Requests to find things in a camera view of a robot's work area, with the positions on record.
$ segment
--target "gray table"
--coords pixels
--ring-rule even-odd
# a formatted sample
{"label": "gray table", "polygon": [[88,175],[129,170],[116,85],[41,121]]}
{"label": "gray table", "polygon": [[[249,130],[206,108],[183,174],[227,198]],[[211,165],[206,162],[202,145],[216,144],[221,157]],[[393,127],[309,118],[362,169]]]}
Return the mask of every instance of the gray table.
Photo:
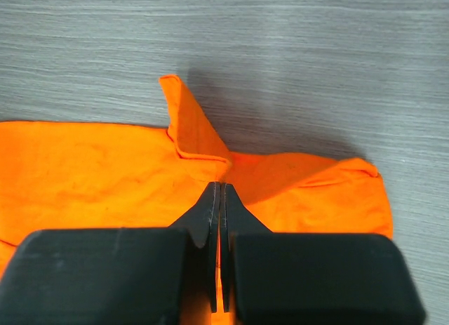
{"label": "gray table", "polygon": [[449,0],[0,0],[0,120],[166,126],[166,73],[233,150],[375,163],[449,324]]}

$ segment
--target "orange fabric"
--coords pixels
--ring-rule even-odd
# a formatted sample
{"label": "orange fabric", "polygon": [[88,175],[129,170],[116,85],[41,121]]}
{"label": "orange fabric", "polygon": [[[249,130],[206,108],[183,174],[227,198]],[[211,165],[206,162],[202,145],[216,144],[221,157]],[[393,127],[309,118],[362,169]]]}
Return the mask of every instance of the orange fabric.
{"label": "orange fabric", "polygon": [[[0,123],[0,274],[30,232],[167,226],[210,181],[234,184],[273,231],[392,237],[389,203],[373,165],[357,158],[230,152],[179,77],[160,82],[168,130]],[[228,323],[229,315],[213,315],[213,324]]]}

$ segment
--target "folded fabric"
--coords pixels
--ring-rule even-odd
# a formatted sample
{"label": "folded fabric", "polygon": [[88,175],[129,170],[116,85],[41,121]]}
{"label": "folded fabric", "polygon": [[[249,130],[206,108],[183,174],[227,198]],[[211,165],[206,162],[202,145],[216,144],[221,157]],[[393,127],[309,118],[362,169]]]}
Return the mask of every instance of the folded fabric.
{"label": "folded fabric", "polygon": [[[0,275],[30,232],[167,226],[210,181],[232,183],[246,207],[275,232],[392,237],[389,203],[372,164],[302,153],[230,152],[180,78],[160,82],[168,130],[0,123]],[[213,315],[213,324],[228,323],[225,314]]]}

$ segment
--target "orange cloth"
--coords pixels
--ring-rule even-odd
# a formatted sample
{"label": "orange cloth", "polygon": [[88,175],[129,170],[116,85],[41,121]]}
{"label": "orange cloth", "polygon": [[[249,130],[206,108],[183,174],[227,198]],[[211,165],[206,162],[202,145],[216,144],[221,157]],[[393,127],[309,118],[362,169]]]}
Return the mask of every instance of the orange cloth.
{"label": "orange cloth", "polygon": [[[167,226],[210,181],[234,184],[246,207],[275,232],[392,236],[389,203],[373,165],[301,153],[230,152],[180,78],[160,82],[168,130],[0,123],[0,274],[30,232]],[[228,319],[214,314],[213,324]]]}

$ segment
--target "orange shirt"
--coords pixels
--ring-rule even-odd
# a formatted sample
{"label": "orange shirt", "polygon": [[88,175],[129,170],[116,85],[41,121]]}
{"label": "orange shirt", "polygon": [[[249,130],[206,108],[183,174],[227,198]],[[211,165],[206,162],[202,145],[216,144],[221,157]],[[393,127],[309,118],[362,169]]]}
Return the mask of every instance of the orange shirt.
{"label": "orange shirt", "polygon": [[[0,123],[0,274],[30,232],[167,226],[210,181],[232,183],[245,206],[275,232],[392,237],[389,203],[372,164],[302,153],[230,152],[180,78],[160,82],[171,117],[168,130]],[[227,315],[213,315],[213,324],[228,323]]]}

